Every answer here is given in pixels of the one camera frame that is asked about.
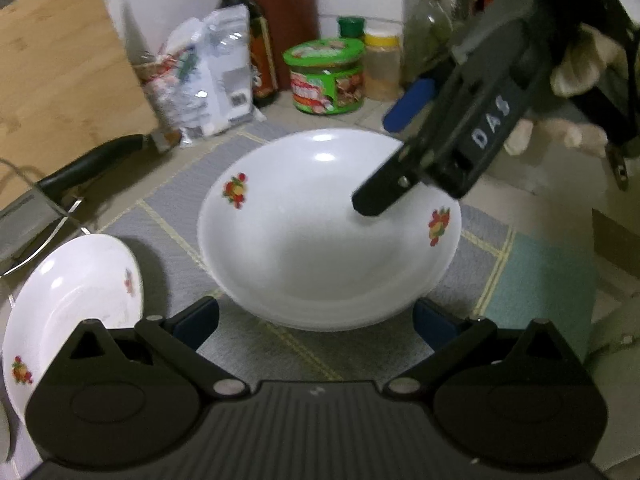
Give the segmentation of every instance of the green lid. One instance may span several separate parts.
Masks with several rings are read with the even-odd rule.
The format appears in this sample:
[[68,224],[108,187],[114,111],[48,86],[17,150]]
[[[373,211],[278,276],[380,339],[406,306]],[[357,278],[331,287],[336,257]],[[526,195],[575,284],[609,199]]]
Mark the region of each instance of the green lid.
[[349,63],[364,53],[364,43],[349,38],[329,38],[300,44],[282,57],[289,66],[325,66]]
[[361,38],[364,36],[365,19],[362,16],[339,16],[340,36],[342,38]]

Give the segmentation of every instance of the white bowl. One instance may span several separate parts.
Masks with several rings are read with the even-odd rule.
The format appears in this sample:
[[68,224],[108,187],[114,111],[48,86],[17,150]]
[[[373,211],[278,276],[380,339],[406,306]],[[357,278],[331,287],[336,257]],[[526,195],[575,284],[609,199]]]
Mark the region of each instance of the white bowl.
[[2,344],[4,384],[20,419],[78,323],[93,318],[107,328],[131,327],[142,305],[138,264],[117,238],[81,236],[39,264],[15,301]]
[[[377,218],[351,205],[399,145],[362,130],[316,130],[235,162],[198,217],[218,285],[256,316],[326,331],[379,322],[430,291],[458,246],[458,202],[420,184]],[[446,211],[447,225],[436,219],[430,229]]]

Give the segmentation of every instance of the orange label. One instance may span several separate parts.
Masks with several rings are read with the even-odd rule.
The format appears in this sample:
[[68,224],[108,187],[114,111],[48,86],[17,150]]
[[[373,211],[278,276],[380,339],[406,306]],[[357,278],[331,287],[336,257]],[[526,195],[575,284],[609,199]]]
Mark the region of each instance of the orange label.
[[266,97],[277,89],[267,20],[256,18],[251,26],[251,65],[254,96]]

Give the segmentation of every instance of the white plate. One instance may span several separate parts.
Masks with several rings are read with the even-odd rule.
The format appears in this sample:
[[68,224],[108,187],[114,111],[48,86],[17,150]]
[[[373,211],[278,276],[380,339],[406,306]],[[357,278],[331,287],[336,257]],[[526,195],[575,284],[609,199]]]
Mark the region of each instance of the white plate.
[[9,400],[24,422],[31,394],[83,319],[107,328],[142,316],[142,280],[129,248],[107,235],[85,235],[53,251],[24,283],[2,344]]
[[[213,278],[249,312],[304,330],[373,324],[430,291],[458,246],[458,202],[420,184],[377,218],[351,205],[399,145],[362,130],[316,130],[238,160],[198,217]],[[447,211],[445,226],[437,217]]]

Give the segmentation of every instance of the triangular hole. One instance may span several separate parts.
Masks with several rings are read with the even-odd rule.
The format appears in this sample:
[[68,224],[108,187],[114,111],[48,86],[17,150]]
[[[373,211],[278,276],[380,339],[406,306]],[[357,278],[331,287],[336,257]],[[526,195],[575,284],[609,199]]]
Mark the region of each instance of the triangular hole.
[[101,355],[104,355],[104,350],[98,343],[98,338],[93,332],[85,332],[71,354],[71,359],[87,359]]
[[542,357],[544,359],[562,360],[562,354],[546,332],[538,332],[534,336],[529,348],[527,348],[527,355],[531,357]]

